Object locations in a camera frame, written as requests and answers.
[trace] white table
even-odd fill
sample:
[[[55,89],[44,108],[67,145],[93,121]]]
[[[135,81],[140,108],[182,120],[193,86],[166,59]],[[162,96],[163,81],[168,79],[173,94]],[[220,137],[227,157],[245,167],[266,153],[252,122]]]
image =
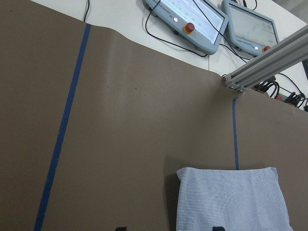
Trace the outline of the white table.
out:
[[[87,3],[87,0],[33,1],[79,20],[83,20]],[[212,0],[212,2],[221,8],[222,0]],[[246,0],[246,2],[250,8],[254,8],[254,0]],[[256,11],[274,19],[280,41],[306,25],[306,23],[271,0],[258,0]],[[242,60],[221,46],[214,55],[202,58],[150,37],[144,28],[148,13],[141,0],[90,0],[90,10],[86,22],[95,26],[112,28],[136,43],[220,75],[228,74],[244,64]],[[148,29],[160,38],[194,49],[190,42],[175,36],[159,18],[150,17]],[[288,68],[283,73],[293,79],[302,92],[308,96],[308,81],[301,63]],[[299,93],[296,87],[285,77],[277,75],[276,78],[282,87]],[[281,90],[281,93],[288,95],[284,90]]]

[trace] folded towel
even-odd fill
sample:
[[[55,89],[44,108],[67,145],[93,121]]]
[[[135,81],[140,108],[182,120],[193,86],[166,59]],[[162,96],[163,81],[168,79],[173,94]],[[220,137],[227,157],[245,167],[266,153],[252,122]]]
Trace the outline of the folded towel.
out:
[[[177,171],[177,231],[293,231],[276,168]]]

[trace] blue line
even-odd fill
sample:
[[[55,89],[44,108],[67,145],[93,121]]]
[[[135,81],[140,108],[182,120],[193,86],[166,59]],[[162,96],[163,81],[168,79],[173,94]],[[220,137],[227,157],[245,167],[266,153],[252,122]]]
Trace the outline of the blue line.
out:
[[[64,139],[66,127],[67,127],[67,122],[68,122],[68,119],[69,119],[69,115],[70,115],[73,100],[74,100],[74,95],[75,95],[75,91],[76,91],[76,87],[77,87],[77,83],[78,83],[78,79],[79,79],[79,74],[80,74],[82,61],[83,61],[83,57],[84,57],[84,54],[85,54],[89,34],[90,34],[90,29],[91,29],[91,25],[86,24],[86,28],[85,28],[85,31],[84,31],[84,34],[83,34],[83,38],[82,38],[82,42],[81,42],[81,45],[80,45],[79,54],[78,54],[78,58],[77,58],[72,82],[71,82],[71,86],[70,86],[68,96],[67,96],[67,100],[66,100],[65,109],[64,109],[64,112],[63,112],[63,117],[62,117],[60,129],[59,129],[57,141],[56,141],[56,144],[55,144],[55,147],[54,147],[54,150],[53,150],[53,155],[52,155],[51,163],[50,163],[50,166],[49,166],[49,171],[48,171],[48,174],[47,174],[47,179],[46,179],[46,182],[45,182],[43,195],[42,195],[42,198],[41,198],[41,201],[40,201],[40,205],[39,205],[39,209],[38,209],[38,215],[37,215],[37,219],[36,219],[35,226],[34,226],[34,231],[40,231],[42,229],[42,225],[43,225],[43,222],[44,222],[44,217],[45,217],[45,213],[46,213],[46,209],[47,209],[47,205],[48,205],[51,187],[52,187],[52,184],[53,184],[54,175],[56,173],[57,165],[58,165],[58,162],[59,162],[62,143],[63,143],[63,139]]]
[[[233,139],[234,139],[234,154],[235,154],[235,169],[239,170],[239,150],[237,147],[237,131],[236,131],[236,113],[235,113],[235,109],[236,109],[236,99],[237,97],[235,97],[233,99],[233,103],[232,103],[232,119],[233,119]]]

